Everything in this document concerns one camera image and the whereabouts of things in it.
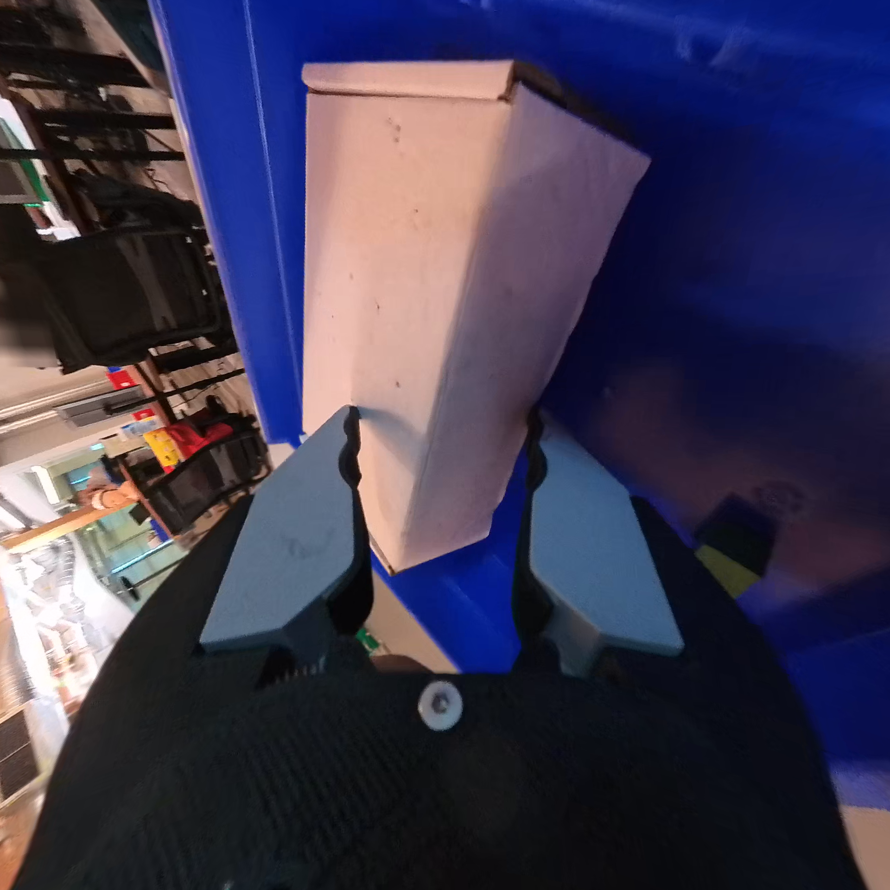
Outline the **blue plastic bin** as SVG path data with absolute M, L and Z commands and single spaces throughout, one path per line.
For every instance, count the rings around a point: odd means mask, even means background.
M 272 442 L 302 432 L 308 62 L 517 59 L 650 156 L 542 398 L 738 604 L 840 801 L 887 808 L 887 2 L 150 2 Z

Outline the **black office chair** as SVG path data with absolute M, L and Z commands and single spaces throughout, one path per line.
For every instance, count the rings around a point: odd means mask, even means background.
M 2 205 L 2 356 L 18 366 L 138 363 L 152 348 L 203 338 L 173 368 L 235 353 L 207 240 L 192 225 L 127 224 L 42 239 L 24 207 Z
M 209 442 L 171 472 L 138 485 L 139 503 L 170 537 L 179 537 L 209 509 L 248 493 L 271 472 L 269 450 L 251 415 Z

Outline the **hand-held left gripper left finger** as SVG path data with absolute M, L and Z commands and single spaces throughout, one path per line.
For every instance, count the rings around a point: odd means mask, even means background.
M 325 652 L 374 601 L 360 413 L 345 405 L 256 489 L 199 639 L 207 652 Z

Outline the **white cardboard mailer box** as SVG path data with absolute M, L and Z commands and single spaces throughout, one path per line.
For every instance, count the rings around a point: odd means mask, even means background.
M 303 419 L 391 574 L 484 539 L 650 158 L 513 60 L 308 62 Z

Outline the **red and yellow bag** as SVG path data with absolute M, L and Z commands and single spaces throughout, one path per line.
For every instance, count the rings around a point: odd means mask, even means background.
M 232 435 L 233 432 L 233 428 L 224 421 L 209 423 L 205 429 L 198 430 L 195 426 L 180 420 L 171 426 L 146 431 L 142 437 L 162 472 L 169 473 L 179 463 L 188 460 L 211 443 Z

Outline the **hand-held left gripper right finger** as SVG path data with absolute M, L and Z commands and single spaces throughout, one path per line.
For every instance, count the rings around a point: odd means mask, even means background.
M 612 649 L 680 654 L 682 633 L 628 490 L 538 408 L 525 448 L 511 587 L 517 662 L 589 676 Z

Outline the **black metal rack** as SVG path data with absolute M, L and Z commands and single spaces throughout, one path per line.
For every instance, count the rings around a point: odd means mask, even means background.
M 2 98 L 24 130 L 2 131 L 2 161 L 181 163 L 163 141 L 167 111 L 129 94 L 170 96 L 148 2 L 2 2 Z

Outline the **yellow and black cube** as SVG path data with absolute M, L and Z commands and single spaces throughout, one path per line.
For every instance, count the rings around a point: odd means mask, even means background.
M 765 576 L 776 535 L 774 517 L 730 494 L 694 529 L 694 555 L 735 599 Z

